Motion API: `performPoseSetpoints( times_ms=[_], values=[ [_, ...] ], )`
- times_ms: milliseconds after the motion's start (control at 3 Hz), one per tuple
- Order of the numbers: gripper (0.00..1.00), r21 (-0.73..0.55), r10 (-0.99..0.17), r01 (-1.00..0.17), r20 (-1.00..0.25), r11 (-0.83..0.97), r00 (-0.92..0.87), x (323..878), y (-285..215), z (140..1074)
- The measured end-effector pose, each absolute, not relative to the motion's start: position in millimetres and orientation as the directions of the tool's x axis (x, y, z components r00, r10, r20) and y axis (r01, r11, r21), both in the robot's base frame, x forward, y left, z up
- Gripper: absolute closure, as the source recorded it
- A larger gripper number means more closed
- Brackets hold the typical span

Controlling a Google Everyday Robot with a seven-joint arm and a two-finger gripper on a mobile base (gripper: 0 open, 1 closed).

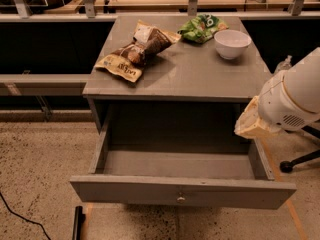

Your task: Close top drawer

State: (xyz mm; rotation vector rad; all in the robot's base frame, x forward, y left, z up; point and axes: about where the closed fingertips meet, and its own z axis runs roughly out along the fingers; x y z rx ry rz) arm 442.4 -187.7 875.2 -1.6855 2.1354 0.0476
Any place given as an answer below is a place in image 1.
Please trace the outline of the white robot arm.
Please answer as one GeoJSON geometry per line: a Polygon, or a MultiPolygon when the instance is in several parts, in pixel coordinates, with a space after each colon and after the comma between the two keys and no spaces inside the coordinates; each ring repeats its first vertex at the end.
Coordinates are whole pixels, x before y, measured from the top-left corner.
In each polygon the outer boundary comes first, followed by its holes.
{"type": "Polygon", "coordinates": [[[254,96],[235,124],[236,135],[266,138],[320,119],[320,48],[280,70],[254,96]]]}

